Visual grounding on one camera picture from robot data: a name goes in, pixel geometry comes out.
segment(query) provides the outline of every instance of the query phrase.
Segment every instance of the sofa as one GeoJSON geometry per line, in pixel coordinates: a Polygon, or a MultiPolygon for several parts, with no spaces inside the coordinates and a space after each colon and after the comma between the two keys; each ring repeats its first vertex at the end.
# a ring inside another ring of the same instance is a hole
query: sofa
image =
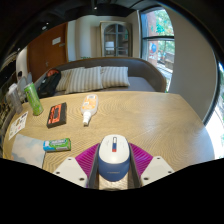
{"type": "MultiPolygon", "coordinates": [[[[72,61],[54,67],[59,71],[74,69],[79,67],[92,68],[96,66],[116,66],[128,67],[128,80],[130,86],[112,87],[96,91],[147,91],[147,92],[165,92],[166,78],[151,63],[140,58],[133,57],[100,57],[72,61]]],[[[36,89],[46,76],[47,71],[34,83],[36,89]]],[[[54,96],[64,95],[65,91],[56,92],[54,96]]]]}

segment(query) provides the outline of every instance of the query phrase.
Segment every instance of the striped pillow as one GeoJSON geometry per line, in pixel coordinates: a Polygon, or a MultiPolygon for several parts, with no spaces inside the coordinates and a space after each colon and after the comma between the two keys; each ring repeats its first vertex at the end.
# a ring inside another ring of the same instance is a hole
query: striped pillow
{"type": "Polygon", "coordinates": [[[101,80],[103,88],[130,86],[128,81],[128,67],[102,67],[101,80]]]}
{"type": "Polygon", "coordinates": [[[71,73],[78,72],[80,69],[84,69],[84,67],[67,69],[67,70],[61,71],[61,79],[56,87],[56,91],[59,92],[59,91],[66,90],[71,73]]]}
{"type": "Polygon", "coordinates": [[[82,69],[70,75],[65,94],[103,89],[100,66],[82,69]]]}

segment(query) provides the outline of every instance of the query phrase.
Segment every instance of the small box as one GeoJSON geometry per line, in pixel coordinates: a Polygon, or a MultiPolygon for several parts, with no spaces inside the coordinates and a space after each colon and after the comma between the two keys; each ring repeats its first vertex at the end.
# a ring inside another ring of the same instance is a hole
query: small box
{"type": "Polygon", "coordinates": [[[47,127],[53,128],[66,124],[67,104],[62,103],[52,106],[47,120],[47,127]]]}
{"type": "Polygon", "coordinates": [[[44,141],[43,149],[46,152],[68,151],[71,150],[71,140],[64,138],[60,140],[44,141]]]}

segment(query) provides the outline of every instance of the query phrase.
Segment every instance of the table surface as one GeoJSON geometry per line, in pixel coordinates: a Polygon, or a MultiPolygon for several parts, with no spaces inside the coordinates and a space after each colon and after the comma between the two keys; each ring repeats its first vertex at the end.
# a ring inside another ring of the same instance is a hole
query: table surface
{"type": "MultiPolygon", "coordinates": [[[[53,173],[67,158],[76,157],[100,143],[106,135],[119,134],[152,156],[162,156],[179,171],[187,166],[214,160],[209,134],[190,105],[177,94],[155,92],[93,92],[99,97],[97,113],[89,126],[83,126],[81,105],[90,93],[70,94],[41,99],[44,112],[33,116],[28,103],[13,117],[6,132],[3,158],[11,159],[15,136],[9,141],[11,124],[28,111],[26,127],[19,134],[40,139],[71,139],[71,151],[46,153],[43,169],[53,173]],[[67,123],[48,129],[51,106],[67,103],[67,123]]],[[[120,181],[109,182],[97,173],[96,189],[134,188],[131,170],[120,181]]]]}

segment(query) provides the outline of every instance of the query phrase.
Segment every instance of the white wall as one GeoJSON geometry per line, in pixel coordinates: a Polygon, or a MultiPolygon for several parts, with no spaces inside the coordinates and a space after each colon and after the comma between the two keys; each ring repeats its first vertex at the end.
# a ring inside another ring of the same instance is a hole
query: white wall
{"type": "Polygon", "coordinates": [[[67,32],[67,48],[68,48],[68,61],[75,61],[75,23],[76,20],[68,22],[68,32],[67,32]]]}
{"type": "Polygon", "coordinates": [[[23,76],[27,77],[27,47],[20,51],[16,58],[16,75],[22,71],[23,76]]]}
{"type": "Polygon", "coordinates": [[[93,15],[78,18],[75,24],[76,60],[81,57],[101,57],[100,21],[125,22],[125,18],[93,15]]]}
{"type": "Polygon", "coordinates": [[[140,49],[141,49],[141,42],[140,42],[140,20],[139,20],[139,13],[138,11],[133,12],[129,16],[125,18],[125,22],[132,24],[132,56],[134,58],[140,57],[140,49]]]}
{"type": "Polygon", "coordinates": [[[171,19],[175,37],[174,69],[169,92],[181,95],[204,120],[217,82],[212,48],[190,22],[173,10],[164,8],[171,19]]]}

